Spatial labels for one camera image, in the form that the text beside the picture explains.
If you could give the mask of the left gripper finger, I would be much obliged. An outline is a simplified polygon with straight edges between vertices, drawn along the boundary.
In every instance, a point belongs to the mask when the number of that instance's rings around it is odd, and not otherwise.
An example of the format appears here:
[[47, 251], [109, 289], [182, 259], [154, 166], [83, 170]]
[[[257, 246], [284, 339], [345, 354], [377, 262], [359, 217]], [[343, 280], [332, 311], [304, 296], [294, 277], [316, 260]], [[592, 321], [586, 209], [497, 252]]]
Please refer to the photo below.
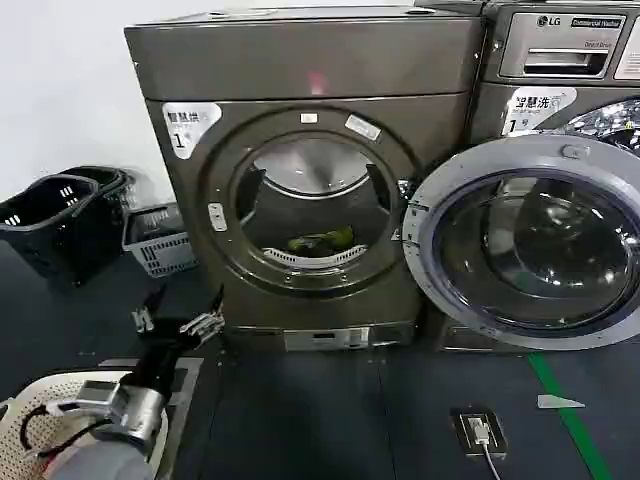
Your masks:
[[209, 310], [180, 327], [179, 339], [185, 345], [202, 346], [224, 329], [223, 299], [224, 286], [221, 285], [213, 298]]
[[137, 333], [148, 333], [154, 330], [154, 315], [157, 312], [167, 286], [161, 285], [152, 290], [144, 299], [142, 305], [131, 312]]

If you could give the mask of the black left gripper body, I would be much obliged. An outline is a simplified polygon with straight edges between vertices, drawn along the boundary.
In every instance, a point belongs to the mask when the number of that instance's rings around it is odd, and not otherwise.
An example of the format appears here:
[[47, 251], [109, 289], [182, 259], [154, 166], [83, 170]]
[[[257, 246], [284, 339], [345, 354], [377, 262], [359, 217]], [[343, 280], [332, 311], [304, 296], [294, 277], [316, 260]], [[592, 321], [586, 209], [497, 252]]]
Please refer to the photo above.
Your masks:
[[157, 318], [154, 328], [139, 336], [143, 352], [128, 375], [128, 384], [154, 390], [162, 396], [172, 395], [176, 364], [187, 351], [199, 345], [199, 336], [182, 332], [178, 318]]

